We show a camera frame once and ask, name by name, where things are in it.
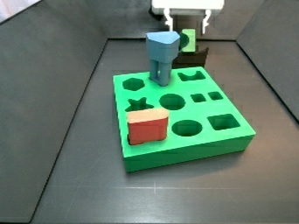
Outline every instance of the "gray wall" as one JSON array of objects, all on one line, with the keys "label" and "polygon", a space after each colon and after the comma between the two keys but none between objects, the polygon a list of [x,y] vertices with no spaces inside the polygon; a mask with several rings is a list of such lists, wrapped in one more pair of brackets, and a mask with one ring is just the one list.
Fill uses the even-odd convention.
[{"label": "gray wall", "polygon": [[238,43],[299,120],[299,1],[266,0]]},{"label": "gray wall", "polygon": [[0,26],[0,222],[28,222],[107,42],[83,0]]},{"label": "gray wall", "polygon": [[[198,32],[199,39],[235,40],[249,20],[265,0],[226,0],[220,14],[210,18],[210,26],[204,36]],[[140,0],[88,0],[98,19],[106,21],[103,26],[110,38],[144,38],[147,32],[167,29],[164,22],[154,20],[148,14],[151,1]],[[199,29],[202,17],[179,17],[178,28]]]}]

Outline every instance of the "red block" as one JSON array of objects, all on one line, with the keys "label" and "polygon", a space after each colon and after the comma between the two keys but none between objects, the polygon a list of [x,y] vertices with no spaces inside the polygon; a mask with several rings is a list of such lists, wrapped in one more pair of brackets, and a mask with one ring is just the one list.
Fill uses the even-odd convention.
[{"label": "red block", "polygon": [[150,108],[128,112],[128,143],[135,145],[164,140],[168,116],[170,112],[164,108]]}]

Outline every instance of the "green foam block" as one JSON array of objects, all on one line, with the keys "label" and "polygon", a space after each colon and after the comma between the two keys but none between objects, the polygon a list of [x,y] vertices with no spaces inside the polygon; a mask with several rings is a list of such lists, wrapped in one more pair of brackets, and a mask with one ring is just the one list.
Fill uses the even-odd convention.
[{"label": "green foam block", "polygon": [[194,29],[183,29],[180,33],[180,47],[183,53],[195,53],[196,36]]},{"label": "green foam block", "polygon": [[[243,151],[249,147],[257,132],[203,67],[174,69],[166,87],[148,77],[148,72],[114,76],[127,172]],[[127,112],[160,107],[170,110],[167,138],[130,145]]]}]

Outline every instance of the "blue hexagonal prism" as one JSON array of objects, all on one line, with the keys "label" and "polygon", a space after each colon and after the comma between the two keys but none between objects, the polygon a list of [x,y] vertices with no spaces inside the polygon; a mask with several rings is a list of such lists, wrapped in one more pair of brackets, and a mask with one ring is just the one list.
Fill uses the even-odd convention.
[{"label": "blue hexagonal prism", "polygon": [[179,45],[180,35],[176,31],[146,34],[147,53],[151,60],[150,79],[163,87],[170,83],[172,62],[179,53]]}]

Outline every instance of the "gray table surface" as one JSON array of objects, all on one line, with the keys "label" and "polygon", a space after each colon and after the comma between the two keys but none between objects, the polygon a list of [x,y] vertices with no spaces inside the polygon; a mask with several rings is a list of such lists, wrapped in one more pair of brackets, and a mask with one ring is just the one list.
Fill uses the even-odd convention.
[{"label": "gray table surface", "polygon": [[148,70],[146,42],[110,40],[32,223],[299,221],[299,129],[235,42],[206,69],[257,137],[247,150],[126,173],[112,76]]}]

